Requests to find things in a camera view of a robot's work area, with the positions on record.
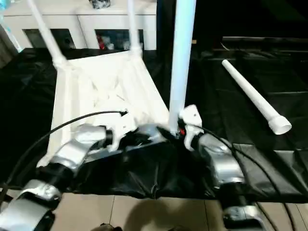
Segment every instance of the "white cabinet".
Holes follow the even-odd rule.
[[[76,15],[44,15],[43,17],[60,47],[77,49],[87,47]],[[4,22],[22,49],[45,46],[33,16],[5,16]]]
[[[35,0],[62,48],[126,50],[129,46],[127,0],[93,9],[88,0]],[[136,23],[145,50],[156,50],[156,0],[135,0]],[[4,12],[4,22],[23,48],[45,44],[26,0]]]
[[[128,41],[127,15],[79,15],[78,18],[88,48],[102,49],[100,40],[106,43],[104,38],[107,38],[108,43],[121,50],[126,40]],[[144,49],[156,50],[156,16],[137,15],[136,23]]]

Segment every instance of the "beige floor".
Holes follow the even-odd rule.
[[[281,204],[262,203],[280,231],[290,231]],[[307,231],[308,207],[289,204],[298,231]],[[167,231],[181,225],[192,231],[223,231],[221,210],[216,201],[162,198],[137,200],[126,196],[66,194],[56,210],[52,231],[90,231],[101,223],[124,231]]]

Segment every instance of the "black tarp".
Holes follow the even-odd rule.
[[[103,54],[100,50],[64,51],[68,59]],[[292,123],[276,136],[266,120],[221,65],[224,58]],[[144,61],[168,104],[171,63],[145,51]],[[308,201],[308,56],[306,54],[192,53],[186,105],[196,104],[203,126],[239,144],[259,161],[278,184],[278,195],[266,176],[242,158],[252,183],[247,196],[259,201]],[[46,50],[25,49],[0,70],[2,150],[0,182],[4,182],[25,149],[49,131],[56,71]],[[47,141],[31,153],[12,188],[33,176]],[[176,142],[163,142],[143,151],[125,152],[85,164],[72,190],[76,193],[120,194],[138,198],[160,196],[213,199],[203,171],[205,163]]]
[[[176,0],[158,0],[156,40],[159,55],[172,53]],[[193,39],[199,52],[227,48],[243,50],[307,50],[308,10],[301,0],[197,0]],[[289,43],[289,38],[303,39]]]

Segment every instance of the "white shelf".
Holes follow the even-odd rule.
[[[125,15],[127,0],[111,0],[111,6],[104,9],[93,9],[88,0],[36,0],[43,15]],[[156,15],[157,0],[135,0],[137,15]],[[31,15],[26,0],[14,3],[4,11],[4,16]]]

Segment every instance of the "white pole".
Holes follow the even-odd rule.
[[[37,5],[34,3],[33,0],[28,0],[28,5],[32,11],[32,15],[35,17],[38,23],[38,29],[40,34],[43,36],[43,39],[46,43],[46,46],[52,56],[53,63],[60,64],[61,62],[65,61],[65,57],[62,55],[57,42],[55,41],[51,31],[46,26],[41,13]]]
[[[291,123],[280,115],[228,60],[222,61],[222,65],[267,119],[270,129],[276,135],[284,134],[291,129]]]
[[[185,106],[195,9],[196,0],[177,0],[169,107],[172,133],[178,130],[179,113]]]
[[[136,26],[134,0],[128,0],[127,5],[128,5],[128,20],[129,20],[130,50],[133,53],[141,55],[139,33]]]

